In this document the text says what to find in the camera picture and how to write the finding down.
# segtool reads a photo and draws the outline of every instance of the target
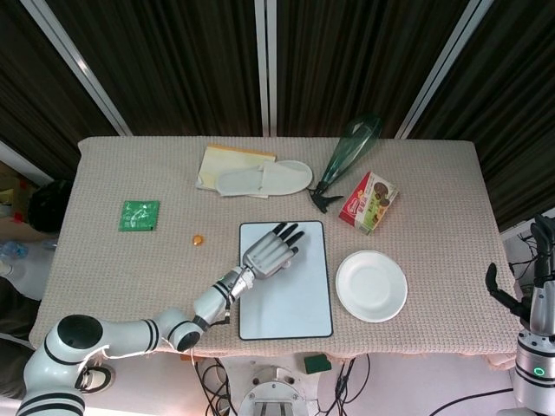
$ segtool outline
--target white slipper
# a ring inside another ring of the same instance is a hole
[[[224,197],[289,195],[312,182],[312,170],[297,160],[266,161],[261,166],[221,173],[216,191]]]

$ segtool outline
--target robotic arm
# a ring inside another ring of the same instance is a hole
[[[531,296],[519,302],[495,282],[497,268],[490,264],[486,286],[492,297],[520,318],[524,327],[517,340],[513,379],[514,395],[526,408],[539,414],[555,414],[555,220],[535,217],[530,231],[538,255],[534,263],[534,288]],[[503,411],[508,415],[521,410]]]
[[[76,383],[87,361],[97,354],[107,358],[147,354],[163,341],[179,352],[194,347],[210,326],[221,323],[221,318],[228,322],[231,305],[255,279],[267,279],[289,265],[298,252],[291,246],[304,233],[289,237],[297,224],[285,229],[286,225],[281,223],[260,238],[243,255],[243,266],[231,269],[195,301],[192,320],[175,308],[135,322],[106,322],[85,315],[61,319],[25,367],[27,393],[16,416],[82,416],[85,401]]]

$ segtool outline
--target green sponge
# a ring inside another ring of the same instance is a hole
[[[313,355],[304,357],[304,368],[307,374],[321,373],[322,371],[331,370],[331,363],[328,361],[326,354]]]

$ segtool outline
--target green bottle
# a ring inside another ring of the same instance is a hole
[[[329,204],[343,198],[343,196],[325,197],[323,193],[374,146],[381,132],[382,120],[373,114],[360,115],[345,127],[322,179],[316,189],[309,190],[312,202],[321,212],[326,213]]]

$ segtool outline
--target yellow paper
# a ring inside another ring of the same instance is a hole
[[[263,153],[253,150],[237,149],[219,145],[208,145],[200,165],[197,187],[216,189],[216,178],[223,172],[234,169],[248,169],[260,166],[266,160],[275,161],[274,153]]]
[[[0,204],[12,205],[14,203],[14,190],[0,191]]]

